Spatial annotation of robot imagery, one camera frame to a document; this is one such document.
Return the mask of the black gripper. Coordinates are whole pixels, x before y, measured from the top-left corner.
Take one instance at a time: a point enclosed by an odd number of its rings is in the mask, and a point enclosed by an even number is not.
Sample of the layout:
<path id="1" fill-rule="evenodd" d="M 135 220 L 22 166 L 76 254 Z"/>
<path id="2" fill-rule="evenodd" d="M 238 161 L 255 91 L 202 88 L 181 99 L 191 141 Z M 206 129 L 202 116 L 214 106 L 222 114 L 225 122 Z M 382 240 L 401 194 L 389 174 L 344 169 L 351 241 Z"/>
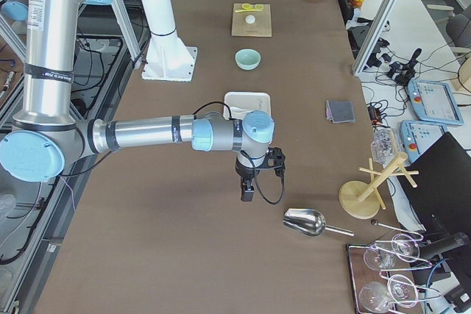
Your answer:
<path id="1" fill-rule="evenodd" d="M 252 201 L 255 191 L 251 181 L 255 178 L 258 172 L 252 165 L 249 167 L 243 165 L 239 159 L 236 159 L 235 163 L 235 171 L 241 179 L 241 201 Z"/>

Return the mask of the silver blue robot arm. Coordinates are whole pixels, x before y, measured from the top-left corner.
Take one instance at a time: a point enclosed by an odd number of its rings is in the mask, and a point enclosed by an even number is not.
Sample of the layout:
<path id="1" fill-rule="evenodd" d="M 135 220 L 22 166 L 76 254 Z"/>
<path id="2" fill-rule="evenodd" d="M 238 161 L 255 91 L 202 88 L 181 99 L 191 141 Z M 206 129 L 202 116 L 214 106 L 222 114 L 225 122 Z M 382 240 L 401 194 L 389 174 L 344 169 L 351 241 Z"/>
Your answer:
<path id="1" fill-rule="evenodd" d="M 260 110 L 242 119 L 218 113 L 135 121 L 76 120 L 69 112 L 79 7 L 113 0 L 29 0 L 24 97 L 13 130 L 1 140 L 1 165 L 17 179 L 43 182 L 83 157 L 127 147 L 188 142 L 200 151 L 234 151 L 241 200 L 259 190 L 258 174 L 284 175 L 271 147 L 275 123 Z"/>

